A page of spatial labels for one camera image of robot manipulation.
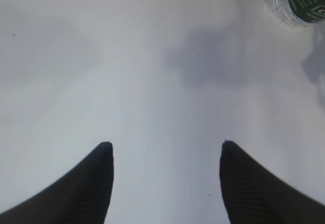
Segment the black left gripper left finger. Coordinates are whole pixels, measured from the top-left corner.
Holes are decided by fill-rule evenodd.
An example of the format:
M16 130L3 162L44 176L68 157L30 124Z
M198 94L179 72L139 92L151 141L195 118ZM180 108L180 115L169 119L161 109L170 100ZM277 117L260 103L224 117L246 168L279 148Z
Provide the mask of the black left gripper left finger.
M113 146L102 142L56 182L1 213L1 223L104 223L113 180Z

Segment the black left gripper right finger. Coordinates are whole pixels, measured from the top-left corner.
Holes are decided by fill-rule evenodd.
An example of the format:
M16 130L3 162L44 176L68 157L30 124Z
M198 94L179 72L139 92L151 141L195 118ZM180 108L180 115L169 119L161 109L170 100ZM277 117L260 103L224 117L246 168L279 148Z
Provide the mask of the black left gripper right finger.
M219 179L230 223L324 223L324 205L272 174L233 141L222 144Z

